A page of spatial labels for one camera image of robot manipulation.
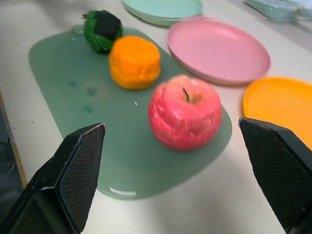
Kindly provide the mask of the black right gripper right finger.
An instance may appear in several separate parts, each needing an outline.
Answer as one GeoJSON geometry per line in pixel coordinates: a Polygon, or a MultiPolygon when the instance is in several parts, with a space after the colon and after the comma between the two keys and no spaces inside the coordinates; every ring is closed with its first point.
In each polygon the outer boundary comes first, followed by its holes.
{"type": "Polygon", "coordinates": [[[312,151],[291,130],[242,117],[254,176],[287,234],[312,232],[312,151]]]}

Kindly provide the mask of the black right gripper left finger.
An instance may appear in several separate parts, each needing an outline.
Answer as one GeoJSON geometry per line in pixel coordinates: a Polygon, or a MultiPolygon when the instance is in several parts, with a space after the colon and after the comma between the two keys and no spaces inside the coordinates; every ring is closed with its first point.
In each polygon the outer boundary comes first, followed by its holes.
{"type": "Polygon", "coordinates": [[[80,234],[98,185],[106,127],[80,128],[64,138],[0,223],[2,234],[80,234]]]}

